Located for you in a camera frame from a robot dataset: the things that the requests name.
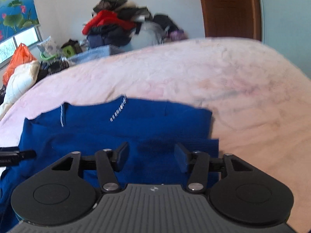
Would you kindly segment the dark leopard print cloth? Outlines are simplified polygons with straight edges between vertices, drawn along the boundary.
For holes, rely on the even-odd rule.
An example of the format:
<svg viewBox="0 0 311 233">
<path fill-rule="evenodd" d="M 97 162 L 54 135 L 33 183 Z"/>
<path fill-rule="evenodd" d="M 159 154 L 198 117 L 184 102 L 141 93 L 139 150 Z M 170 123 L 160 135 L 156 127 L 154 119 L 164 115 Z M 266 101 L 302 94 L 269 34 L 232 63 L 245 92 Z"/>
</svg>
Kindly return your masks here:
<svg viewBox="0 0 311 233">
<path fill-rule="evenodd" d="M 38 73 L 38 81 L 44 79 L 48 75 L 53 75 L 69 68 L 67 61 L 55 60 L 51 63 L 41 62 Z"/>
</svg>

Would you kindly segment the red jacket on pile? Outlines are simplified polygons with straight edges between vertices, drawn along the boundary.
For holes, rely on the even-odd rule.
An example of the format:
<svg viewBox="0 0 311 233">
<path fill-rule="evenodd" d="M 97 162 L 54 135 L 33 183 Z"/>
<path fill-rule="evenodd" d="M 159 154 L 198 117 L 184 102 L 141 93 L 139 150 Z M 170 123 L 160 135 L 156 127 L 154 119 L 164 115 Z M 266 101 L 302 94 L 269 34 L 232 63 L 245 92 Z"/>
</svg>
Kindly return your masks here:
<svg viewBox="0 0 311 233">
<path fill-rule="evenodd" d="M 135 23 L 132 21 L 124 21 L 118 18 L 118 15 L 110 10 L 102 10 L 94 16 L 93 19 L 88 21 L 88 23 L 84 26 L 82 30 L 83 35 L 87 35 L 91 28 L 98 26 L 106 26 L 116 24 L 122 27 L 124 30 L 131 30 L 135 28 Z"/>
</svg>

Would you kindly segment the black bag near wall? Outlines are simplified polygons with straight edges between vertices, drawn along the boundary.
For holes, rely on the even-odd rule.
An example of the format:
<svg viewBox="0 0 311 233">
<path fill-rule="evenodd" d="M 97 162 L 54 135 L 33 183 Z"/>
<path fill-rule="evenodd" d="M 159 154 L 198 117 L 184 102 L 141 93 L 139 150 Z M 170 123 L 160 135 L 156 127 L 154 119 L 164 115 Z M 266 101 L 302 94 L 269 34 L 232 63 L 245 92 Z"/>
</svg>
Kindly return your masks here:
<svg viewBox="0 0 311 233">
<path fill-rule="evenodd" d="M 168 35 L 180 30 L 173 20 L 165 14 L 155 14 L 153 22 L 158 24 Z"/>
</svg>

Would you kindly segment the lotus print window blind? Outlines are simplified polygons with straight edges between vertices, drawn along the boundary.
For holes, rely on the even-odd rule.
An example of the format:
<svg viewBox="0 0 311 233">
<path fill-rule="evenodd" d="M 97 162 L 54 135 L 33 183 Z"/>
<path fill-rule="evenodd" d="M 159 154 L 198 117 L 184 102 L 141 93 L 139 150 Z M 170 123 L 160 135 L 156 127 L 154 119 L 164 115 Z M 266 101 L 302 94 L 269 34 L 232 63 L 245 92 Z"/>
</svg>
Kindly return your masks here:
<svg viewBox="0 0 311 233">
<path fill-rule="evenodd" d="M 1 41 L 39 25 L 34 0 L 1 0 Z"/>
</svg>

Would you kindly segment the light blue folded blanket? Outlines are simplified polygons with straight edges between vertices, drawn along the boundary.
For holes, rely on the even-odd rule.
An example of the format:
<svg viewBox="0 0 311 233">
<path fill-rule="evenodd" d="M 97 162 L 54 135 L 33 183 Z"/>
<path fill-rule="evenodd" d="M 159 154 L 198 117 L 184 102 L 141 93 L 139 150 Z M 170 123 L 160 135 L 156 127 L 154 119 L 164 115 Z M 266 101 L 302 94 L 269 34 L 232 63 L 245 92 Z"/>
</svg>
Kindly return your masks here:
<svg viewBox="0 0 311 233">
<path fill-rule="evenodd" d="M 83 53 L 76 54 L 68 58 L 67 61 L 70 63 L 70 66 L 72 66 L 93 61 L 96 59 L 118 55 L 120 53 L 124 53 L 124 51 L 112 45 L 105 45 L 87 50 L 86 52 Z"/>
</svg>

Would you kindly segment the green box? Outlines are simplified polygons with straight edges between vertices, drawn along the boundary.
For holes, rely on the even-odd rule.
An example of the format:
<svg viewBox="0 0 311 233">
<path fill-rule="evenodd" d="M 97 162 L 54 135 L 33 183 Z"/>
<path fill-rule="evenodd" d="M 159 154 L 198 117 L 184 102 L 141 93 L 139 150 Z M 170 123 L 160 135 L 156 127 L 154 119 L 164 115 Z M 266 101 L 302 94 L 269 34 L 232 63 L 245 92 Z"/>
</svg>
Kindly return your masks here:
<svg viewBox="0 0 311 233">
<path fill-rule="evenodd" d="M 63 55 L 66 58 L 70 58 L 76 54 L 76 51 L 72 45 L 68 45 L 66 47 L 63 47 L 62 50 L 63 50 Z"/>
</svg>

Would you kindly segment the window with metal frame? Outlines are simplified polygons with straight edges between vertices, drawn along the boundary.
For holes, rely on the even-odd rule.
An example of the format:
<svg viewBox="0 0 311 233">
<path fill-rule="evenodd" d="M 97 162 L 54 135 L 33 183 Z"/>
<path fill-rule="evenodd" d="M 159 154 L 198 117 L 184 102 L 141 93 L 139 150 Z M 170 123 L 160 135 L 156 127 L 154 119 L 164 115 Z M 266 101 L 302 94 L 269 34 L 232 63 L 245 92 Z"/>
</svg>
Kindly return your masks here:
<svg viewBox="0 0 311 233">
<path fill-rule="evenodd" d="M 1 69 L 5 67 L 11 60 L 12 55 L 18 46 L 23 43 L 30 50 L 36 48 L 36 45 L 42 41 L 41 32 L 38 26 L 29 28 L 15 36 L 1 42 Z"/>
</svg>

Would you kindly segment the clear plastic storage bag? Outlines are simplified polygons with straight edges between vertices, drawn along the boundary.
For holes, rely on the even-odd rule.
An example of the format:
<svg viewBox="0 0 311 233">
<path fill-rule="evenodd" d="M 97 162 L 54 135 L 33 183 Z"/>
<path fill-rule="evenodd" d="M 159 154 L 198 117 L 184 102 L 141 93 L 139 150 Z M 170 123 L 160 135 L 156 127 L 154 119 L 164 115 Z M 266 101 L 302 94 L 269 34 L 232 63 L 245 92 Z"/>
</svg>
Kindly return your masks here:
<svg viewBox="0 0 311 233">
<path fill-rule="evenodd" d="M 153 22 L 143 22 L 130 34 L 131 41 L 125 46 L 127 51 L 163 44 L 164 30 Z"/>
</svg>

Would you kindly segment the orange plastic bag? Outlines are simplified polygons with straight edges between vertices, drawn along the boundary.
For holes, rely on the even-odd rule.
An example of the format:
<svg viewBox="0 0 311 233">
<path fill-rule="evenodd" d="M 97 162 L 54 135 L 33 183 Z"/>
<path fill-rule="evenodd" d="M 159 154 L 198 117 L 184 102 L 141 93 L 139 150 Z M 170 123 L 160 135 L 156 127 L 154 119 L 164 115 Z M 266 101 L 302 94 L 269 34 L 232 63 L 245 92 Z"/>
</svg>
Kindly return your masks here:
<svg viewBox="0 0 311 233">
<path fill-rule="evenodd" d="M 10 63 L 3 74 L 3 85 L 7 86 L 10 77 L 15 71 L 15 68 L 19 65 L 27 64 L 36 60 L 37 59 L 32 55 L 29 48 L 25 44 L 21 43 L 12 55 Z"/>
</svg>

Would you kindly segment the pile of dark clothes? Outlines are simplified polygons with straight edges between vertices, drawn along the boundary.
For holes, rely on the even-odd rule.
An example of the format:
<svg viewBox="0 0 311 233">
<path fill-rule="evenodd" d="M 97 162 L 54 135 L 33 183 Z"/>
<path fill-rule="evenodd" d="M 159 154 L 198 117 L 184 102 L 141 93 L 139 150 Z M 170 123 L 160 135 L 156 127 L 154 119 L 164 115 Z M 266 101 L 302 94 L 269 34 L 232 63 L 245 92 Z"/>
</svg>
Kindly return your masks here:
<svg viewBox="0 0 311 233">
<path fill-rule="evenodd" d="M 92 19 L 83 27 L 89 48 L 105 45 L 122 47 L 139 34 L 144 22 L 153 21 L 147 7 L 139 7 L 129 0 L 100 0 L 93 8 Z"/>
</svg>

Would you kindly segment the brown wooden door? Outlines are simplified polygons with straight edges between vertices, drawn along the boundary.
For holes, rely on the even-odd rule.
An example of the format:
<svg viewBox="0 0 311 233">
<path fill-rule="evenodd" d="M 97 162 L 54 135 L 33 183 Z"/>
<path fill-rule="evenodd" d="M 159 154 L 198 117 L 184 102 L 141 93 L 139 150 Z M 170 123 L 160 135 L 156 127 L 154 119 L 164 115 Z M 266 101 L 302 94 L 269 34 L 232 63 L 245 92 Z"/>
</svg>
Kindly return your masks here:
<svg viewBox="0 0 311 233">
<path fill-rule="evenodd" d="M 261 41 L 260 0 L 201 0 L 206 37 Z"/>
</svg>

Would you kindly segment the blue knit sweater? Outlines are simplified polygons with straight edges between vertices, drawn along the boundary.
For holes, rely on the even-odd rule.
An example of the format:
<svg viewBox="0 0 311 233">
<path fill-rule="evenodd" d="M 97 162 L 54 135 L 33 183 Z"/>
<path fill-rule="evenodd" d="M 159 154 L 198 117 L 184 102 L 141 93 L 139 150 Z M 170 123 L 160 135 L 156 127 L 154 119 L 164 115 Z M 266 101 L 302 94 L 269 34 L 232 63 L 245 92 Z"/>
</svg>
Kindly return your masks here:
<svg viewBox="0 0 311 233">
<path fill-rule="evenodd" d="M 89 156 L 126 142 L 129 158 L 116 175 L 121 185 L 185 185 L 189 176 L 180 171 L 174 146 L 181 143 L 189 151 L 204 151 L 217 157 L 219 142 L 209 137 L 211 120 L 209 110 L 124 96 L 93 106 L 64 103 L 35 119 L 25 119 L 18 147 L 21 151 L 36 151 L 37 157 L 2 173 L 1 232 L 18 222 L 10 205 L 13 190 L 73 151 Z"/>
</svg>

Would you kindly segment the pink floral bed cover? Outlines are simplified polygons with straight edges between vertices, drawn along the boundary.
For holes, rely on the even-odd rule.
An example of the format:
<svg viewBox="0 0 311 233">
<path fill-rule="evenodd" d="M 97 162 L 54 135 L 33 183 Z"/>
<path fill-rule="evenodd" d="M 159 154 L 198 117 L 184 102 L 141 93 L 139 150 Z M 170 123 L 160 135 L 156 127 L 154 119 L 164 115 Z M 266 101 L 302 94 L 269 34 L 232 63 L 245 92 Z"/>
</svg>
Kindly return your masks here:
<svg viewBox="0 0 311 233">
<path fill-rule="evenodd" d="M 289 224 L 310 230 L 310 79 L 274 49 L 241 38 L 148 47 L 74 65 L 33 86 L 1 120 L 1 145 L 16 146 L 23 121 L 61 103 L 93 105 L 120 95 L 212 111 L 212 137 L 287 185 Z"/>
</svg>

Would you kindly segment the floral grey cushion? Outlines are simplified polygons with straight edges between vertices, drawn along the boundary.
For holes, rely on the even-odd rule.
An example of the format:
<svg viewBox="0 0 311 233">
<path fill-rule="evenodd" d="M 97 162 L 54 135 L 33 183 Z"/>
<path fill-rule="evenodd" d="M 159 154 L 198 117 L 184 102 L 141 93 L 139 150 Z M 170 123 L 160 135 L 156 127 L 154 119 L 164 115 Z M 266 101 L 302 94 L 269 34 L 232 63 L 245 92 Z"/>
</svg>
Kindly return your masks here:
<svg viewBox="0 0 311 233">
<path fill-rule="evenodd" d="M 41 54 L 43 54 L 46 58 L 59 55 L 61 51 L 60 46 L 56 43 L 52 36 L 49 36 L 47 39 L 38 43 L 37 47 Z"/>
</svg>

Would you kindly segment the white quilted pillow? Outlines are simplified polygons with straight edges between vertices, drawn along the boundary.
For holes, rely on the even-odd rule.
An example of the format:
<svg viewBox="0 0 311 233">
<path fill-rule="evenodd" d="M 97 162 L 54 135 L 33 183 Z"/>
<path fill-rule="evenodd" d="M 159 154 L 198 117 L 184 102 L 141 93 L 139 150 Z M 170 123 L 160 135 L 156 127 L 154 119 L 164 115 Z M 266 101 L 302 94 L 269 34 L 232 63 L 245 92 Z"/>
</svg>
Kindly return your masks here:
<svg viewBox="0 0 311 233">
<path fill-rule="evenodd" d="M 3 119 L 17 100 L 36 83 L 39 68 L 40 64 L 38 61 L 32 61 L 15 68 L 6 86 L 4 101 L 1 104 L 1 119 Z"/>
</svg>

